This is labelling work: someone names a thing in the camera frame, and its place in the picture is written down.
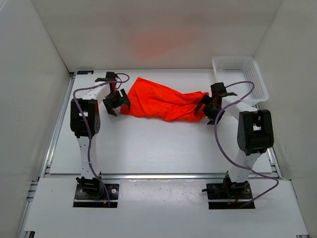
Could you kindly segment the orange shorts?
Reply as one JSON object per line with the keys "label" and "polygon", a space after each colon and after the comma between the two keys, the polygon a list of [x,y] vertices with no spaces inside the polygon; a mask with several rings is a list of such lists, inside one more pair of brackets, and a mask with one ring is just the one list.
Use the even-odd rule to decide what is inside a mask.
{"label": "orange shorts", "polygon": [[205,115],[194,109],[209,92],[181,93],[167,86],[137,78],[127,96],[130,107],[123,106],[120,113],[138,118],[161,119],[167,122],[198,122]]}

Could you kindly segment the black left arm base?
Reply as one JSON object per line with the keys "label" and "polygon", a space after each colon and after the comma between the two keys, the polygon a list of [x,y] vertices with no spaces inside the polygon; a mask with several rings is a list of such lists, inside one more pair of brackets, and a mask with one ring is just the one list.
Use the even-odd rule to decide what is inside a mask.
{"label": "black left arm base", "polygon": [[119,197],[118,183],[105,183],[104,187],[97,178],[76,178],[77,185],[73,207],[77,208],[117,208]]}

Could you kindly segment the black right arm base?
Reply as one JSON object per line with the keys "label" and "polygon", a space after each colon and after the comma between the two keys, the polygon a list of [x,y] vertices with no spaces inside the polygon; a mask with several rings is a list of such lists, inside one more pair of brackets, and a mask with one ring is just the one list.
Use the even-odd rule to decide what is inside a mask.
{"label": "black right arm base", "polygon": [[207,194],[209,210],[255,209],[250,183],[232,182],[229,175],[221,183],[207,183],[202,193]]}

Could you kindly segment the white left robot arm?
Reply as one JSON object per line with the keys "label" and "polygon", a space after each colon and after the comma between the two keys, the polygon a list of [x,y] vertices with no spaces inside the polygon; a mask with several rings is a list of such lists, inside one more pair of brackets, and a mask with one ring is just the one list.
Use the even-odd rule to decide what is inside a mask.
{"label": "white left robot arm", "polygon": [[128,82],[126,73],[108,71],[105,77],[97,78],[94,85],[74,90],[70,106],[70,129],[77,138],[82,173],[85,179],[101,176],[97,159],[96,140],[101,129],[99,106],[105,106],[109,115],[117,116],[115,109],[131,107],[127,93],[121,85]]}

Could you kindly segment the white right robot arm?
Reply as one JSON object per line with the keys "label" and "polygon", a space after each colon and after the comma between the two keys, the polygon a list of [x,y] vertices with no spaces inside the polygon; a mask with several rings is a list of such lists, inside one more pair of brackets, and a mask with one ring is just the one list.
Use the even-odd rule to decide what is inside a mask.
{"label": "white right robot arm", "polygon": [[[222,192],[228,198],[234,198],[240,193],[239,183],[247,182],[256,160],[274,144],[270,111],[258,110],[243,102],[255,88],[254,83],[247,83],[251,89],[241,98],[234,92],[228,92],[228,86],[224,83],[215,83],[211,85],[211,96],[204,95],[194,109],[195,114],[201,111],[209,119],[208,125],[214,126],[217,145],[224,157],[233,165],[227,172],[230,181],[222,186]],[[226,155],[217,135],[217,125],[225,112],[230,113],[238,121],[239,151],[235,160]]]}

